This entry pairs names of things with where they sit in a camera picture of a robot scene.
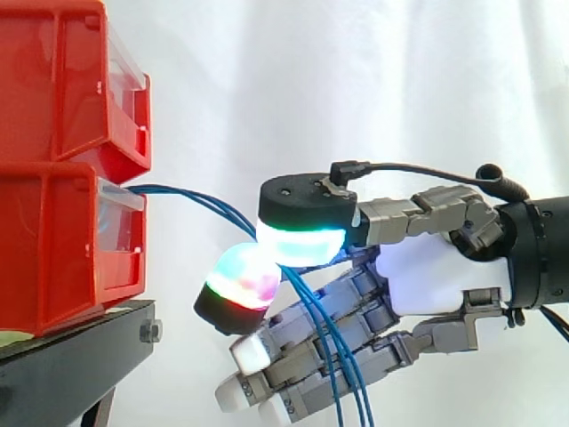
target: red storage bin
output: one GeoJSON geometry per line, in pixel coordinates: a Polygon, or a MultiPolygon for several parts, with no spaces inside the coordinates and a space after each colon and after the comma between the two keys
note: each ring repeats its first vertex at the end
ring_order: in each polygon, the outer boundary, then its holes
{"type": "Polygon", "coordinates": [[[0,330],[35,336],[144,291],[146,199],[76,163],[0,164],[0,330]]]}
{"type": "Polygon", "coordinates": [[[0,161],[150,168],[149,79],[98,0],[0,1],[0,161]]]}

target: bolt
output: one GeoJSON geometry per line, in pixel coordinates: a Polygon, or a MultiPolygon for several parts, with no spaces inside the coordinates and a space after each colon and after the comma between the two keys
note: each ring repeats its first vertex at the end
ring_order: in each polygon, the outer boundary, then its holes
{"type": "Polygon", "coordinates": [[[140,341],[152,344],[162,340],[162,320],[149,319],[140,326],[140,341]]]}

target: black shelf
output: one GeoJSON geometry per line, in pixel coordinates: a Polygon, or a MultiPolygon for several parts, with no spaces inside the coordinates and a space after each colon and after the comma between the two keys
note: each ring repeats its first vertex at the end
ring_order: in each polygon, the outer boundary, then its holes
{"type": "Polygon", "coordinates": [[[0,349],[0,426],[65,427],[97,407],[152,353],[140,334],[154,318],[153,301],[129,301],[91,323],[0,349]]]}

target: blue cable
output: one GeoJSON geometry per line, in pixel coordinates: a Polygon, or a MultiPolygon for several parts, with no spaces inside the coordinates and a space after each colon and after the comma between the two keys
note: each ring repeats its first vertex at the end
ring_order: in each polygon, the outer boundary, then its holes
{"type": "MultiPolygon", "coordinates": [[[[372,408],[371,408],[371,405],[369,402],[369,398],[367,396],[367,390],[365,388],[366,386],[365,386],[365,382],[364,382],[364,377],[362,376],[361,370],[359,369],[359,365],[357,364],[356,358],[354,358],[354,355],[353,355],[350,347],[346,344],[346,341],[341,336],[341,333],[338,330],[338,327],[332,322],[332,320],[330,319],[330,317],[326,313],[325,308],[322,306],[320,301],[308,289],[307,285],[304,283],[304,280],[300,276],[298,276],[298,273],[296,273],[295,271],[290,270],[290,272],[291,272],[292,282],[301,282],[301,285],[299,286],[299,288],[302,290],[302,292],[307,294],[307,296],[309,297],[311,302],[315,305],[317,310],[320,311],[320,314],[322,315],[322,318],[323,318],[324,322],[326,323],[326,326],[328,327],[328,330],[330,331],[330,334],[334,340],[334,345],[336,346],[336,349],[338,351],[338,355],[342,361],[342,365],[348,366],[345,374],[348,377],[348,382],[350,383],[350,385],[352,385],[352,384],[355,384],[355,381],[354,381],[353,376],[351,375],[351,371],[350,371],[348,362],[345,359],[344,353],[348,356],[348,360],[350,361],[350,363],[351,363],[351,365],[352,365],[352,367],[356,373],[357,382],[358,382],[359,388],[362,391],[362,395],[364,397],[365,412],[367,414],[367,419],[368,419],[369,425],[370,425],[370,427],[374,427],[375,423],[373,421],[372,408]]],[[[354,393],[354,396],[356,398],[357,411],[359,413],[360,420],[364,420],[363,409],[361,406],[361,401],[359,400],[359,396],[357,395],[357,390],[354,390],[352,388],[352,392],[354,393]]]]}
{"type": "MultiPolygon", "coordinates": [[[[197,202],[199,205],[202,205],[202,206],[210,209],[211,211],[215,212],[216,214],[218,214],[222,218],[224,218],[224,219],[230,221],[231,223],[233,223],[234,225],[236,225],[239,229],[244,231],[251,238],[255,239],[255,228],[244,217],[244,215],[242,215],[232,205],[229,205],[228,203],[226,203],[223,200],[220,200],[216,197],[205,195],[203,193],[199,193],[199,192],[192,191],[192,190],[178,189],[175,187],[168,187],[168,186],[164,186],[164,185],[155,185],[155,184],[132,186],[129,188],[129,190],[134,192],[134,193],[137,193],[137,194],[180,194],[182,196],[185,196],[185,197],[191,199],[192,201],[197,202]]],[[[312,317],[312,320],[314,321],[314,324],[317,328],[318,337],[320,338],[320,340],[323,344],[323,347],[325,350],[326,362],[327,362],[328,370],[330,372],[330,377],[331,377],[331,385],[332,385],[332,389],[333,389],[334,401],[336,403],[336,412],[337,412],[337,416],[338,416],[339,426],[340,427],[343,426],[343,419],[342,419],[342,414],[341,414],[340,397],[338,395],[338,388],[337,388],[336,378],[335,378],[334,369],[333,369],[332,353],[330,352],[330,348],[329,348],[327,340],[325,338],[325,333],[324,333],[322,327],[320,326],[320,322],[317,320],[316,314],[314,313],[314,311],[310,307],[310,304],[314,305],[317,308],[317,310],[320,311],[320,314],[321,314],[322,318],[324,319],[324,321],[328,327],[329,333],[330,333],[330,335],[334,341],[334,345],[336,346],[336,350],[338,352],[339,358],[341,360],[341,364],[343,366],[342,371],[347,376],[348,383],[349,383],[349,385],[352,389],[352,392],[354,393],[354,396],[356,398],[357,408],[358,408],[358,413],[359,413],[361,425],[365,426],[363,409],[361,406],[361,401],[359,399],[359,395],[357,393],[357,387],[356,388],[354,387],[355,381],[354,381],[354,378],[351,374],[351,369],[350,369],[350,366],[348,365],[348,361],[346,360],[345,354],[348,356],[348,359],[349,359],[349,361],[350,361],[350,363],[354,369],[354,372],[356,373],[356,377],[357,377],[357,381],[359,382],[360,389],[362,390],[362,394],[363,394],[364,402],[365,402],[365,410],[366,410],[366,414],[367,414],[367,418],[368,418],[370,427],[374,427],[373,414],[371,411],[369,399],[368,399],[367,392],[365,389],[365,382],[364,382],[363,376],[361,374],[361,370],[359,369],[359,366],[358,366],[358,364],[357,364],[357,362],[356,362],[356,360],[355,360],[355,358],[351,352],[351,349],[349,348],[349,346],[344,341],[344,339],[341,336],[340,331],[338,330],[337,326],[332,322],[332,320],[330,319],[328,314],[325,312],[325,309],[322,306],[322,304],[320,303],[320,301],[313,295],[312,291],[310,291],[310,289],[308,288],[308,286],[306,285],[304,280],[300,277],[300,275],[298,273],[296,273],[294,270],[286,268],[286,267],[283,267],[283,272],[288,277],[288,279],[291,281],[293,288],[295,289],[295,291],[299,295],[301,301],[306,306],[307,311],[309,312],[309,315],[312,317]]]]}
{"type": "Polygon", "coordinates": [[[374,426],[373,414],[371,411],[371,407],[369,405],[369,399],[366,402],[367,393],[365,391],[365,383],[363,381],[363,376],[361,375],[359,365],[357,364],[356,359],[353,357],[353,354],[352,354],[350,347],[346,344],[344,338],[341,336],[341,333],[338,330],[338,327],[332,322],[332,320],[330,319],[330,316],[328,316],[328,313],[326,313],[325,308],[322,306],[320,301],[314,296],[314,294],[308,288],[308,286],[306,285],[304,280],[300,277],[300,275],[296,271],[294,271],[290,268],[284,267],[284,271],[285,271],[286,276],[289,278],[289,280],[293,284],[293,287],[297,291],[297,293],[304,293],[306,295],[306,297],[310,300],[310,302],[312,304],[314,304],[314,306],[320,312],[324,322],[326,323],[326,326],[328,327],[328,330],[330,331],[330,336],[332,337],[332,339],[334,341],[334,345],[336,346],[336,350],[338,352],[338,356],[340,358],[341,365],[344,367],[344,368],[342,368],[342,370],[344,371],[344,375],[346,375],[346,377],[347,377],[348,384],[352,390],[352,393],[354,394],[354,398],[356,399],[357,412],[359,414],[359,419],[360,419],[361,425],[365,426],[365,417],[364,417],[364,410],[362,408],[362,402],[361,402],[361,400],[359,398],[359,394],[357,392],[357,386],[358,385],[364,394],[364,402],[365,402],[365,406],[366,406],[365,410],[367,413],[367,419],[369,421],[370,427],[373,427],[374,426]],[[346,360],[346,356],[344,353],[346,353],[348,355],[348,359],[350,360],[350,363],[352,365],[351,368],[348,364],[348,361],[346,360]],[[357,377],[359,384],[356,384],[356,381],[354,381],[354,376],[352,375],[352,368],[356,372],[356,377],[357,377]]]}

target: led light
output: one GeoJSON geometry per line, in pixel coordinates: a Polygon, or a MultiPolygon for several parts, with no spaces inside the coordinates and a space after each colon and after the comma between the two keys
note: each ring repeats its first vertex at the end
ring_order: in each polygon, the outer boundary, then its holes
{"type": "Polygon", "coordinates": [[[220,297],[246,309],[266,310],[280,279],[280,269],[257,243],[242,243],[222,255],[205,283],[220,297]]]}
{"type": "Polygon", "coordinates": [[[286,267],[325,265],[341,250],[346,230],[286,231],[257,223],[257,241],[274,262],[286,267]]]}

